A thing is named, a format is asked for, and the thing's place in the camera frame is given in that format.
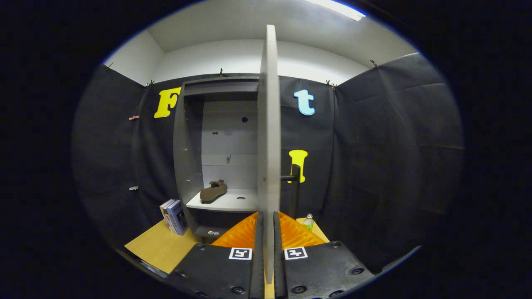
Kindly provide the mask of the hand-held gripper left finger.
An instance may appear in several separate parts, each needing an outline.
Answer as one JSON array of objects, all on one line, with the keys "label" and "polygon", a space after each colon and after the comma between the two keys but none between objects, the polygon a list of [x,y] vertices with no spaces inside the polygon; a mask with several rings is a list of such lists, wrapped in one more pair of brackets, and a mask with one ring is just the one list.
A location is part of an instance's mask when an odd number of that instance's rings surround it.
[{"label": "hand-held gripper left finger", "polygon": [[197,243],[171,271],[166,283],[182,299],[264,298],[264,214],[256,212],[251,223],[253,246],[217,246]]}]

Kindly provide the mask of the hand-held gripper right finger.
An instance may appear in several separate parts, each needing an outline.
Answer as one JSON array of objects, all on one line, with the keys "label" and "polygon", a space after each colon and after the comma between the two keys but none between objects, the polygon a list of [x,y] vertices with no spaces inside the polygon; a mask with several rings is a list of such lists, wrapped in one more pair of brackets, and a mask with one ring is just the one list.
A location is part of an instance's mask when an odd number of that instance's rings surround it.
[{"label": "hand-held gripper right finger", "polygon": [[371,283],[367,267],[340,241],[282,247],[281,217],[273,214],[276,299],[335,299]]}]

